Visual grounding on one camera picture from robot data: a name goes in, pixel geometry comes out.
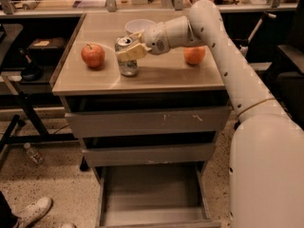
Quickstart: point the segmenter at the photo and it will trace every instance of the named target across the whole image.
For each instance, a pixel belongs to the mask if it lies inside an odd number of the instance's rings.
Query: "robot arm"
[[[241,122],[261,113],[289,118],[229,38],[219,10],[208,0],[194,4],[188,18],[158,23],[144,33],[132,34],[130,39],[129,47],[117,52],[122,62],[143,58],[147,53],[163,54],[171,48],[208,46]]]
[[[216,61],[241,125],[230,150],[232,228],[302,228],[304,132],[227,35],[217,7],[200,0],[181,17],[131,35],[118,60],[206,45]]]

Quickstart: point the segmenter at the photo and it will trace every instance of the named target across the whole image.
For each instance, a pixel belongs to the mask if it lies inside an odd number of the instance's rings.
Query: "terrazzo floor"
[[[0,110],[0,133],[4,133],[12,111]],[[47,109],[38,112],[49,133],[58,129],[60,133],[70,132],[61,109]],[[14,135],[37,134],[31,123]],[[202,183],[212,219],[219,219],[222,228],[230,226],[229,220],[229,149],[236,119],[232,114],[226,127],[219,133],[217,150],[204,171]],[[78,142],[49,142],[35,144],[45,161],[32,163],[22,145],[7,145],[0,155],[0,190],[13,212],[43,196],[53,199],[49,213],[32,227],[59,228],[66,222],[73,222],[77,228],[93,228],[96,224],[99,184],[91,170],[79,169],[82,160]]]

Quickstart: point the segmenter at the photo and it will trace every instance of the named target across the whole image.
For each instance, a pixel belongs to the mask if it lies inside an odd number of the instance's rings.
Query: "person's foot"
[[[60,228],[76,228],[76,225],[74,225],[73,223],[67,223],[61,226]]]
[[[27,228],[33,222],[38,221],[45,216],[51,208],[53,201],[51,198],[43,197],[36,202],[28,205],[23,211],[14,214],[18,217],[17,228]]]

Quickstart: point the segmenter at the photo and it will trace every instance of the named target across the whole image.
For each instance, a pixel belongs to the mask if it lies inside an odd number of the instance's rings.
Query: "apple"
[[[105,50],[98,44],[87,44],[82,49],[82,58],[88,67],[96,68],[104,65]]]
[[[183,49],[183,58],[189,65],[198,65],[204,58],[206,49],[202,47],[185,47]]]

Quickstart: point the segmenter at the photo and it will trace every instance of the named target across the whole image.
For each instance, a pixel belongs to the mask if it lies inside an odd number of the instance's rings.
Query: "aluminum can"
[[[123,36],[117,39],[115,43],[115,51],[120,51],[132,44],[132,39],[128,36]],[[117,60],[120,72],[123,76],[135,76],[139,72],[139,67],[136,60],[121,62]]]

